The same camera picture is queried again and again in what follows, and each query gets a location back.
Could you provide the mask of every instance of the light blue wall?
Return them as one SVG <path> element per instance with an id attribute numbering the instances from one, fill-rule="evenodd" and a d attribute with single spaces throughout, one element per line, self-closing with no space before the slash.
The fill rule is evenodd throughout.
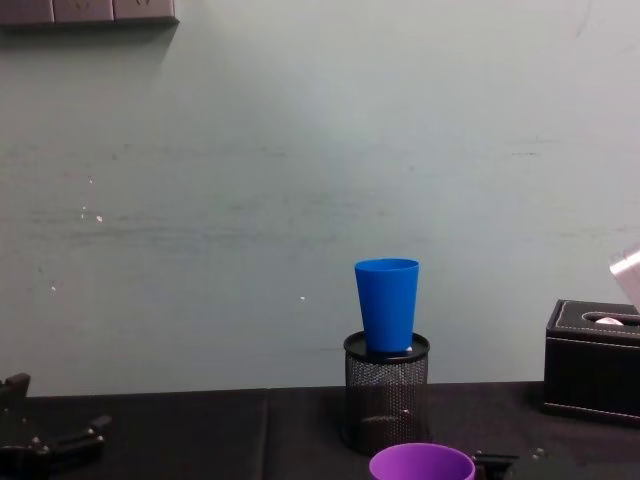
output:
<path id="1" fill-rule="evenodd" d="M 624 301 L 636 2 L 176 1 L 0 39 L 0 376 L 340 384 L 362 257 L 421 260 L 433 381 L 540 379 L 557 298 Z"/>

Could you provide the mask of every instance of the tissue box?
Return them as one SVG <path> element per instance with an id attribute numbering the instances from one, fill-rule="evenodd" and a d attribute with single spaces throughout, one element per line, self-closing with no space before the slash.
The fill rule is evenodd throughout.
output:
<path id="1" fill-rule="evenodd" d="M 605 317 L 624 325 L 596 323 Z M 633 306 L 558 301 L 547 325 L 544 409 L 640 426 L 640 315 Z"/>

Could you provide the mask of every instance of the purple cup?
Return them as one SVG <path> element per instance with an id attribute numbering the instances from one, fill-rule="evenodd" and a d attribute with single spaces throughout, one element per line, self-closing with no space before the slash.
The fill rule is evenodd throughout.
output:
<path id="1" fill-rule="evenodd" d="M 405 443 L 386 448 L 369 462 L 373 480 L 473 480 L 471 458 L 434 443 Z"/>

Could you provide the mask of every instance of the black table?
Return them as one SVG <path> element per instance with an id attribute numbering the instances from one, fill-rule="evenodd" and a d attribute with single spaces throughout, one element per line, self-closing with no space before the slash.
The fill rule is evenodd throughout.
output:
<path id="1" fill-rule="evenodd" d="M 640 461 L 639 430 L 544 415 L 540 389 L 432 385 L 435 441 L 468 453 L 542 447 L 578 461 Z M 53 433 L 102 413 L 114 419 L 102 461 L 58 478 L 365 480 L 369 459 L 338 435 L 342 395 L 342 388 L 327 387 L 36 398 L 27 410 Z"/>

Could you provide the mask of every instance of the black mesh pencil holder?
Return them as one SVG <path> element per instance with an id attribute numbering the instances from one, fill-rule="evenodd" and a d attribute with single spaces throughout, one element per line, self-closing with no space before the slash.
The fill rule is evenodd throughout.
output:
<path id="1" fill-rule="evenodd" d="M 368 352 L 364 332 L 344 342 L 346 412 L 342 431 L 352 449 L 374 455 L 391 445 L 429 442 L 427 360 L 429 342 L 413 334 L 412 351 Z"/>

